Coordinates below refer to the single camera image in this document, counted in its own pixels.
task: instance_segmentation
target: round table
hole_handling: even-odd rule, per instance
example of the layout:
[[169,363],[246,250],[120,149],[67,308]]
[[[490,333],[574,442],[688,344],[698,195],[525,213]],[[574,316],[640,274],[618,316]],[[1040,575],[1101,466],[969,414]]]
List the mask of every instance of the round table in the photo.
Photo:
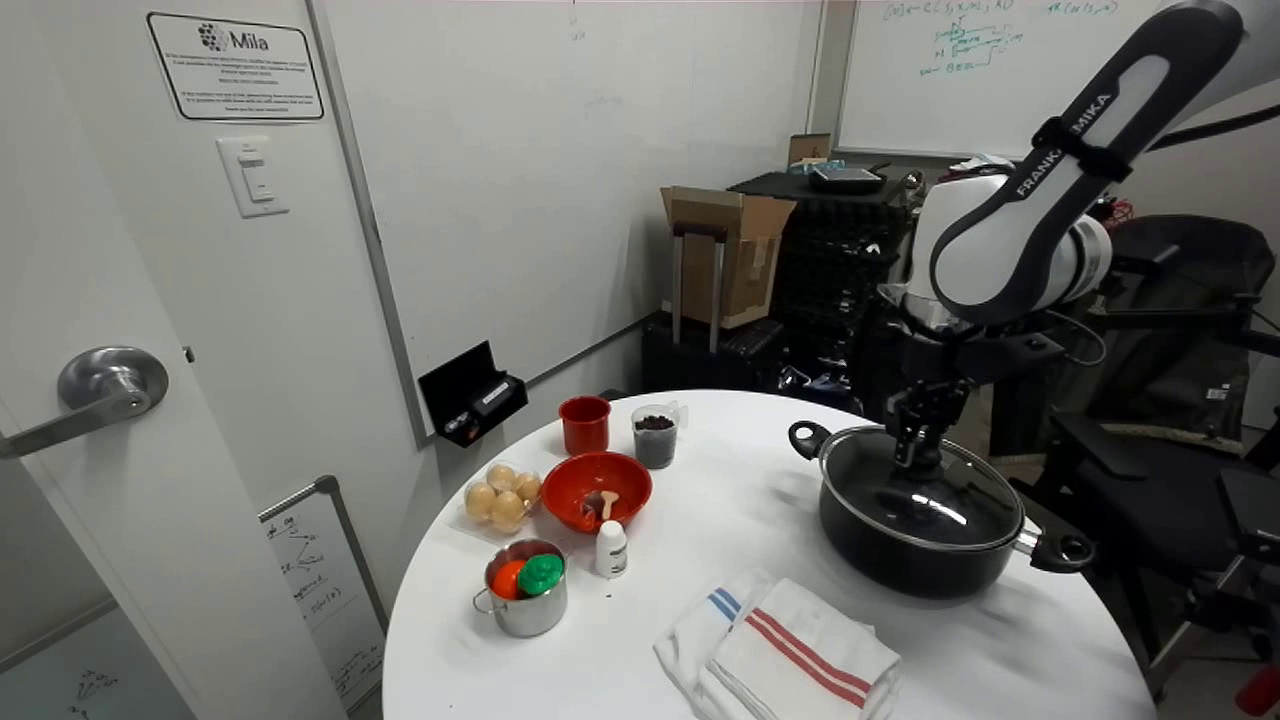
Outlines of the round table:
[[[628,415],[611,404],[611,443],[631,452]],[[820,467],[788,443],[793,419],[829,427],[860,415],[754,392],[659,392],[684,408],[674,460],[651,473],[651,502],[631,522],[623,575],[590,571],[590,542],[534,512],[518,535],[567,552],[567,614],[534,642],[500,637],[475,614],[489,557],[506,544],[462,517],[456,492],[425,532],[401,584],[382,718],[581,718],[674,720],[688,699],[651,646],[678,614],[728,575],[793,575],[852,619],[875,625],[899,654],[893,720],[1146,720],[1143,678],[1107,608],[1081,575],[1029,568],[1011,552],[1002,575],[969,601],[917,601],[847,568],[820,532]],[[565,460],[547,425],[490,466],[552,473]]]

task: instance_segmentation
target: cooking pot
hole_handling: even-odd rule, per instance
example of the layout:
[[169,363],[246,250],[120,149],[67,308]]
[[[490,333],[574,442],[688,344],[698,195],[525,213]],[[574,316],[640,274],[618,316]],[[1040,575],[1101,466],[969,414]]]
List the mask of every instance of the cooking pot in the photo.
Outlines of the cooking pot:
[[[832,548],[865,575],[908,598],[969,598],[987,587],[1023,535],[1023,502],[981,457],[959,443],[938,450],[936,467],[899,467],[883,427],[843,427],[801,419],[788,427],[803,460],[820,460],[820,523]],[[1082,535],[1040,535],[1036,568],[1087,568]]]

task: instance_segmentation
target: small bowl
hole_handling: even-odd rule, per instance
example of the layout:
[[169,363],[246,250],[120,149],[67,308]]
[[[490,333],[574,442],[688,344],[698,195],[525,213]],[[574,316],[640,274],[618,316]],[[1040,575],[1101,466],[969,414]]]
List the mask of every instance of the small bowl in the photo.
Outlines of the small bowl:
[[571,532],[599,532],[599,492],[615,492],[609,522],[628,523],[651,492],[642,466],[618,452],[586,452],[556,466],[541,486],[541,504]]

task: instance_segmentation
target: door lever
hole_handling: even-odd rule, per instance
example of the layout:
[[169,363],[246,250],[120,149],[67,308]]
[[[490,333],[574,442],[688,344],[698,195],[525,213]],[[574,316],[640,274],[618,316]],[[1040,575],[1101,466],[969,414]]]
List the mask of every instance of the door lever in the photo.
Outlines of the door lever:
[[0,460],[31,457],[51,443],[98,434],[109,425],[147,415],[169,392],[169,371],[157,358],[122,344],[80,354],[58,377],[56,398],[72,408],[58,419],[0,438]]

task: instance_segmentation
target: office chair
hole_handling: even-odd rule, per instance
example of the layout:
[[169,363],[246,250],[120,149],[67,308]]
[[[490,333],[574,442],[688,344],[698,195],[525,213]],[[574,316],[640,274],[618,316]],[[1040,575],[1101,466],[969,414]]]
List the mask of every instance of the office chair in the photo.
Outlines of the office chair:
[[[1277,260],[1259,232],[1204,215],[1135,219],[1114,232],[1114,258],[1130,286],[1087,316],[1111,358],[1062,383],[1075,404],[1050,414],[1042,473],[1023,492],[1097,542],[1097,571],[1119,584],[1159,693],[1188,629],[1269,625],[1259,604],[1239,601],[1264,559],[1245,552],[1252,527],[1232,517],[1228,486],[1269,490],[1259,475],[1280,460],[1280,425],[1248,452],[1218,443],[1218,425],[1208,438],[1196,427],[1204,389],[1239,377],[1245,347],[1280,358],[1277,335],[1248,333],[1252,300],[1239,300],[1264,287]],[[1188,593],[1175,637],[1159,634],[1143,571]]]

